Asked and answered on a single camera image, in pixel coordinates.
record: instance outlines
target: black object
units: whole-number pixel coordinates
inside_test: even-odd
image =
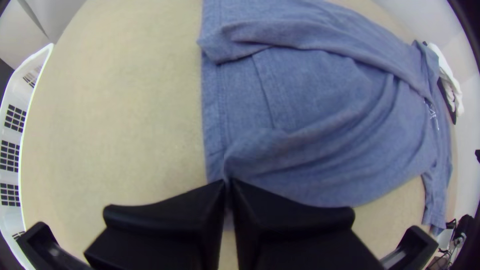
[[[451,270],[480,269],[480,203],[476,209],[475,218],[466,226],[467,238],[456,256]]]
[[[351,208],[312,207],[231,184],[239,270],[384,270],[351,230]]]
[[[457,124],[457,114],[456,110],[452,111],[452,106],[450,106],[449,100],[447,98],[447,91],[445,91],[445,87],[442,84],[442,81],[438,79],[436,82],[436,85],[438,86],[438,89],[440,89],[441,96],[443,97],[443,101],[445,102],[446,108],[448,109],[448,114],[450,114],[450,119],[451,122],[456,125]]]
[[[0,233],[0,269],[8,270],[25,270],[19,263],[15,255],[12,253],[9,244]]]
[[[0,0],[0,16],[10,0]],[[4,98],[5,89],[9,83],[10,77],[14,73],[14,69],[0,59],[0,101]]]
[[[422,229],[411,226],[397,248],[380,261],[388,270],[422,269],[438,246]]]
[[[463,215],[458,221],[458,226],[456,227],[456,230],[455,230],[455,233],[453,234],[452,239],[465,238],[465,236],[467,236],[467,233],[473,223],[474,223],[474,218],[471,215],[469,214]]]
[[[16,240],[21,250],[38,270],[92,270],[63,250],[50,227],[38,222]]]
[[[154,204],[109,205],[85,257],[99,270],[216,270],[224,202],[219,180]]]
[[[230,187],[240,270],[414,270],[437,248],[413,226],[380,262],[353,233],[351,208],[307,206],[239,180]],[[225,194],[220,180],[154,204],[109,205],[85,257],[96,270],[216,270]],[[42,222],[18,243],[36,269],[91,270]]]
[[[460,21],[480,69],[480,2],[478,0],[448,0]]]

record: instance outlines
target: white towel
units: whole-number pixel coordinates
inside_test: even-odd
[[[461,116],[464,111],[464,105],[462,103],[462,90],[460,89],[460,83],[454,77],[454,73],[447,63],[444,54],[440,51],[439,47],[433,43],[428,43],[430,48],[438,56],[438,64],[440,66],[440,79],[443,87],[446,91],[448,103],[452,108],[452,112],[455,112],[456,116]]]

